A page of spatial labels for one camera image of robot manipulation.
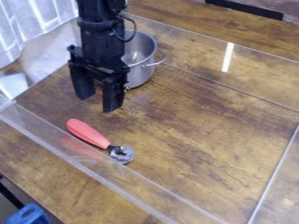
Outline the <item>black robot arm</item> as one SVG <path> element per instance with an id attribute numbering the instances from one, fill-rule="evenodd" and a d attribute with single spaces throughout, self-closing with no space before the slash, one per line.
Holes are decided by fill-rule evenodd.
<path id="1" fill-rule="evenodd" d="M 103 111 L 123 106 L 129 66 L 125 54 L 125 22 L 120 14 L 125 0 L 76 0 L 81 45 L 69 45 L 69 76 L 76 96 L 84 100 L 96 93 L 100 82 Z"/>

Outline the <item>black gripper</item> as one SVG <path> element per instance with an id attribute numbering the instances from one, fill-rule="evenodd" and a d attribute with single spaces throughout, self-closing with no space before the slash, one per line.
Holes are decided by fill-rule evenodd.
<path id="1" fill-rule="evenodd" d="M 113 112 L 123 106 L 129 67 L 125 54 L 125 22 L 121 17 L 108 20 L 77 20 L 80 46 L 69 45 L 69 76 L 76 96 L 85 100 L 96 93 L 93 78 L 100 79 L 103 111 Z"/>

